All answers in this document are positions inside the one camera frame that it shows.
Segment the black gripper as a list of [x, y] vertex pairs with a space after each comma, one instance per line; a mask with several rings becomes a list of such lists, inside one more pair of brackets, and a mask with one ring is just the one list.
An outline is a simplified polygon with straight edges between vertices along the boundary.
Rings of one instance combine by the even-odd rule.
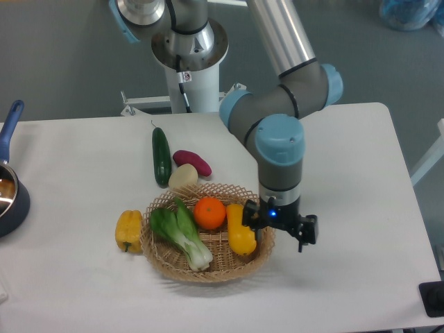
[[266, 202], [262, 198], [259, 205], [248, 199], [242, 213], [242, 226], [249, 228], [256, 239], [262, 238], [266, 227], [288, 232], [298, 240], [298, 252], [307, 245], [315, 245], [318, 238], [318, 217], [314, 214], [299, 214], [300, 199], [288, 205], [277, 205], [275, 200]]

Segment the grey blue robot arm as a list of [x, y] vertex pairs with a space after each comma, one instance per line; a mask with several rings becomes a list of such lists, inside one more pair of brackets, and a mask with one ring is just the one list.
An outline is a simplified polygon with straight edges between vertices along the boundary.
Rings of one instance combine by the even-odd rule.
[[219, 91], [228, 36], [208, 15], [206, 1], [110, 1], [129, 42], [148, 40], [164, 68], [174, 113], [217, 112], [255, 158], [259, 201], [244, 206], [243, 224], [288, 232], [301, 246], [316, 243], [318, 219], [299, 212], [305, 136], [301, 119], [337, 102], [340, 73], [320, 64], [291, 1], [248, 1], [247, 7], [280, 83], [256, 96]]

